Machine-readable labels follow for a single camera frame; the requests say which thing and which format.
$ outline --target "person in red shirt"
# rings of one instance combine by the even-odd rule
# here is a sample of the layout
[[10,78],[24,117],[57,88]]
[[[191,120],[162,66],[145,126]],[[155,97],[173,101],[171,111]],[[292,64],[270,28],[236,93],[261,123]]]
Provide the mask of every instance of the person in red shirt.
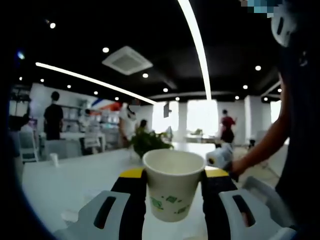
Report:
[[222,131],[221,131],[221,140],[225,143],[231,144],[234,141],[235,135],[232,131],[232,125],[236,124],[236,120],[233,120],[232,117],[228,116],[228,111],[222,111],[223,117],[221,118]]

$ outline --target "person in black shirt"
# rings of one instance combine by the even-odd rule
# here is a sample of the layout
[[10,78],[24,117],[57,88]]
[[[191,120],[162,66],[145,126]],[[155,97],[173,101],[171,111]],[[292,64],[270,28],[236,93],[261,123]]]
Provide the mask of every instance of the person in black shirt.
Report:
[[64,114],[61,106],[56,104],[59,97],[60,94],[57,91],[54,91],[51,95],[52,104],[48,106],[44,112],[44,131],[47,140],[60,139],[60,130],[62,128]]

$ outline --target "air conditioning vent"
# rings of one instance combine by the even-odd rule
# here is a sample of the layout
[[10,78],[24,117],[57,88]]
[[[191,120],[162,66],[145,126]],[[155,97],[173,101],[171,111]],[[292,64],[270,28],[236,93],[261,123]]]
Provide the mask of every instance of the air conditioning vent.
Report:
[[124,46],[110,54],[102,64],[127,76],[153,66],[149,60],[129,46]]

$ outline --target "person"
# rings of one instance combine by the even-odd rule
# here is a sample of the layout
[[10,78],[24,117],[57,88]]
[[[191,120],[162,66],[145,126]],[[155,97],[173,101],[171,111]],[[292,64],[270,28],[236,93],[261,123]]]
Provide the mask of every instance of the person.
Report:
[[[316,196],[306,196],[316,191],[318,181],[316,156],[319,155],[315,138],[319,136],[319,101],[316,89],[319,74],[302,64],[302,52],[283,49],[280,65],[281,109],[278,119],[272,124],[261,142],[239,161],[232,163],[231,171],[238,176],[248,168],[268,159],[276,153],[287,138],[289,146],[285,165],[275,190],[290,208],[294,219],[301,226],[313,224]],[[316,64],[313,58],[307,66]]]
[[51,95],[52,103],[45,109],[44,112],[44,131],[46,133],[47,140],[59,140],[60,131],[62,129],[62,119],[64,114],[61,106],[56,102],[59,100],[60,94],[54,91]]
[[26,113],[25,115],[23,115],[22,117],[22,127],[20,129],[21,132],[33,132],[34,129],[29,125],[29,115]]
[[274,4],[277,8],[271,19],[271,31],[281,46],[278,65],[282,89],[280,114],[262,141],[241,160],[232,162],[231,171],[243,174],[276,153],[289,138],[286,161],[275,190],[297,223],[297,234],[292,240],[318,239],[320,76],[317,67],[319,29],[314,23],[319,21],[319,15],[311,0],[281,2],[278,7],[275,1],[267,0],[269,6]]
[[233,120],[232,117],[228,116],[228,111],[224,109],[222,111],[223,117],[220,121],[222,124],[222,131],[221,131],[221,140],[225,143],[231,144],[234,141],[235,135],[232,131],[231,127],[232,125],[236,124],[236,121]]
[[120,145],[125,148],[129,147],[130,140],[138,128],[136,107],[138,106],[124,103],[119,113]]
[[140,126],[136,129],[136,132],[148,132],[148,127],[147,127],[148,121],[145,119],[142,119],[140,122]]
[[79,128],[80,132],[85,133],[87,127],[90,125],[91,117],[90,117],[90,110],[86,109],[84,114],[79,118]]

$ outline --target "small cup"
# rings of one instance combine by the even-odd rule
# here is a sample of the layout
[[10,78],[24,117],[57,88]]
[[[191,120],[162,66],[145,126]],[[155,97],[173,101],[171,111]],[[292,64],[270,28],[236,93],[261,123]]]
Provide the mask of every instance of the small cup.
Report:
[[50,153],[50,158],[53,161],[54,166],[57,168],[59,167],[59,161],[58,161],[58,154],[56,153]]
[[152,214],[164,222],[184,219],[205,169],[205,160],[195,153],[170,149],[151,150],[142,159]]

